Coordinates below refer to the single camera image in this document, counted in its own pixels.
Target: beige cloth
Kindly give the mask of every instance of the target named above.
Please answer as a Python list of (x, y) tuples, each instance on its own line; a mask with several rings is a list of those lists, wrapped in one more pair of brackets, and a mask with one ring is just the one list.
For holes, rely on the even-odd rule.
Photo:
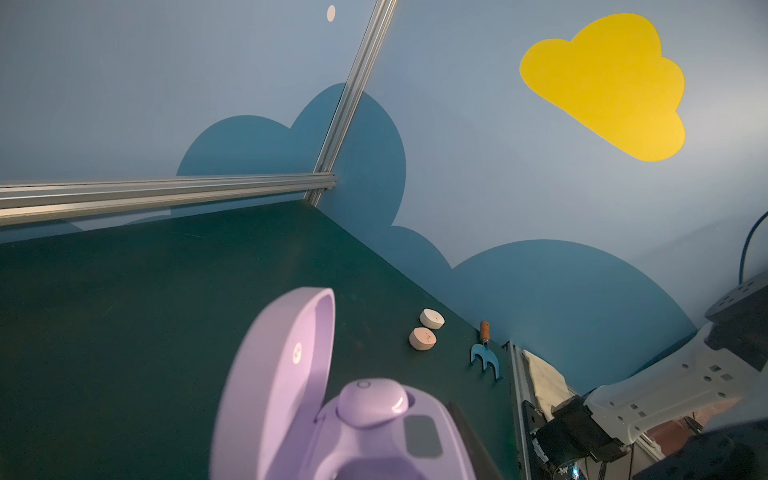
[(549, 422), (552, 420), (552, 407), (560, 405), (573, 395), (565, 385), (565, 377), (555, 367), (527, 350), (523, 350), (523, 356), (528, 363), (528, 374), (533, 382), (538, 408)]

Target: white round object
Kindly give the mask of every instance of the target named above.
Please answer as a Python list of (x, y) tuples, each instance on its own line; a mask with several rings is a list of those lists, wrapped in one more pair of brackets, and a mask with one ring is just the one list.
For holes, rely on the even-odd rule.
[(408, 337), (411, 346), (417, 350), (429, 350), (437, 343), (437, 337), (430, 329), (417, 326)]
[(395, 380), (361, 379), (347, 383), (339, 394), (339, 418), (356, 429), (396, 419), (408, 410), (406, 390)]
[(437, 330), (441, 326), (445, 325), (445, 319), (442, 318), (442, 315), (440, 315), (435, 310), (430, 310), (428, 308), (425, 308), (422, 311), (422, 314), (419, 315), (419, 320), (422, 321), (422, 325)]

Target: wall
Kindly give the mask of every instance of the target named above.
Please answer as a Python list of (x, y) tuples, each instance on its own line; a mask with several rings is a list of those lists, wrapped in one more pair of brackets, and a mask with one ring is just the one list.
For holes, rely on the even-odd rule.
[[(684, 145), (661, 161), (521, 77), (533, 45), (625, 12), (684, 75)], [(576, 389), (626, 378), (703, 324), (768, 208), (767, 22), (760, 0), (401, 2), (320, 208)]]
[(312, 171), (375, 1), (333, 3), (3, 2), (0, 184)]

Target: horizontal metal rail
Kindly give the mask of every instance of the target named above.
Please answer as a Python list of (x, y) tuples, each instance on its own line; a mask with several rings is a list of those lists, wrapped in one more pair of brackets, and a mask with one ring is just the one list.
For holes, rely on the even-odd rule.
[(0, 185), (0, 225), (288, 194), (338, 183), (331, 173)]

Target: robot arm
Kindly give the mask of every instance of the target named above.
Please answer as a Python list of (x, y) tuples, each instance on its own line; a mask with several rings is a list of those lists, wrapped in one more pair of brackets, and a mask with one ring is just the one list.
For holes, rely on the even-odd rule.
[(710, 323), (675, 353), (559, 405), (532, 433), (538, 457), (551, 468), (588, 455), (612, 462), (648, 429), (744, 396), (768, 359), (768, 272), (719, 299), (706, 317)]

